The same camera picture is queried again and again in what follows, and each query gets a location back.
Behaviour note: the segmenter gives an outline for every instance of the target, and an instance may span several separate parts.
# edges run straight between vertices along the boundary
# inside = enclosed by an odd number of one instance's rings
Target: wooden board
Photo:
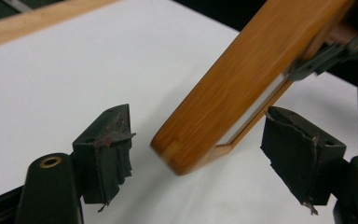
[[[285,79],[231,142],[216,146],[269,84],[308,59],[352,0],[269,0],[154,136],[151,147],[178,174],[228,154],[291,82]]]
[[[0,44],[69,20],[117,0],[68,0],[0,20]]]

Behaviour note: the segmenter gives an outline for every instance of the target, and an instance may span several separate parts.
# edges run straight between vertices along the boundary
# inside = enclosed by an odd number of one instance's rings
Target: wood grain
[[[216,147],[216,143],[350,3],[267,1],[162,125],[152,148],[178,175],[227,154],[232,146]],[[283,93],[289,86],[290,82],[285,82],[275,93]]]
[[[68,0],[0,20],[0,45],[117,0]]]

